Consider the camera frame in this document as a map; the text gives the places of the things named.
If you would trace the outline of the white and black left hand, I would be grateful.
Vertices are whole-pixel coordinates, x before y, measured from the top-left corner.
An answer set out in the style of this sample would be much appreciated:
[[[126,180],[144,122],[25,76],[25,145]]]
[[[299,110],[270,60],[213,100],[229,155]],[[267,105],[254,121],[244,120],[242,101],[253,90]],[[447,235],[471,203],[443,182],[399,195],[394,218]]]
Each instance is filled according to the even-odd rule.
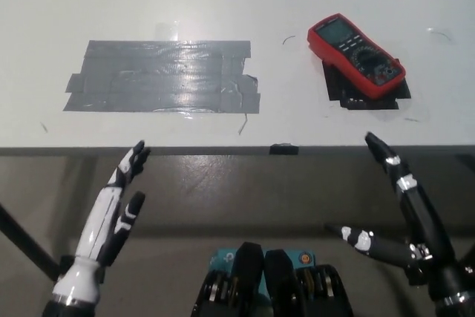
[[[123,248],[145,201],[145,194],[136,192],[121,207],[126,189],[143,172],[151,149],[139,141],[121,159],[109,181],[99,191],[82,230],[76,256],[111,266]]]

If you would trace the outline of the black right hand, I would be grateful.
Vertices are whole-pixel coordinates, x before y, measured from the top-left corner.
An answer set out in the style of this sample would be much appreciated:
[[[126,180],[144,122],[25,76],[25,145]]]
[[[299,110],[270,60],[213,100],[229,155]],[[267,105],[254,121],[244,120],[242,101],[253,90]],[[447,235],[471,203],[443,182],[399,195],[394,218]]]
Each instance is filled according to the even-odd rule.
[[[325,228],[359,254],[416,275],[427,284],[437,308],[473,302],[474,277],[456,259],[439,214],[407,162],[375,134],[367,132],[364,140],[390,180],[409,229],[408,242],[391,241],[336,223],[327,223]]]

